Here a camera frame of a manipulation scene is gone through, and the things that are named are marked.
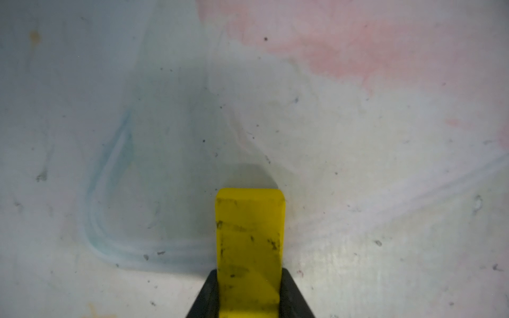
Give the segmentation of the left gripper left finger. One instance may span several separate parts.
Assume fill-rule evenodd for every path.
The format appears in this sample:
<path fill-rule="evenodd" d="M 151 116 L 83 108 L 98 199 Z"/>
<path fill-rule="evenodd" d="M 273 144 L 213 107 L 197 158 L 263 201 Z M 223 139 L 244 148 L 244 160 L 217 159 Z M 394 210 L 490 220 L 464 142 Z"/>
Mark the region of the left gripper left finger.
<path fill-rule="evenodd" d="M 192 304 L 186 318 L 218 318 L 220 290 L 217 270 L 212 270 Z"/>

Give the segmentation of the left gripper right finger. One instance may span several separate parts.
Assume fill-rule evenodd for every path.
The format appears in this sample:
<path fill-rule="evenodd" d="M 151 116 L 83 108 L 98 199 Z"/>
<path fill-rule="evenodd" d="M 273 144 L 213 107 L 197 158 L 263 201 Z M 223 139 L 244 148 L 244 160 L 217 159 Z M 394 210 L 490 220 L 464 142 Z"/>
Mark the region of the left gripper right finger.
<path fill-rule="evenodd" d="M 279 318 L 315 318 L 289 271 L 282 269 Z"/>

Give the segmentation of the yellow block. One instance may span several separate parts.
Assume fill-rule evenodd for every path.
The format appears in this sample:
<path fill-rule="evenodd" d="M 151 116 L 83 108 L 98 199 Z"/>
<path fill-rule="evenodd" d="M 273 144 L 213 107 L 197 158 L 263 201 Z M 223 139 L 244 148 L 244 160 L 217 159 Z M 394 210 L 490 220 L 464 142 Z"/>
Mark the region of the yellow block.
<path fill-rule="evenodd" d="M 286 200 L 279 189 L 216 196 L 220 317 L 278 317 Z"/>

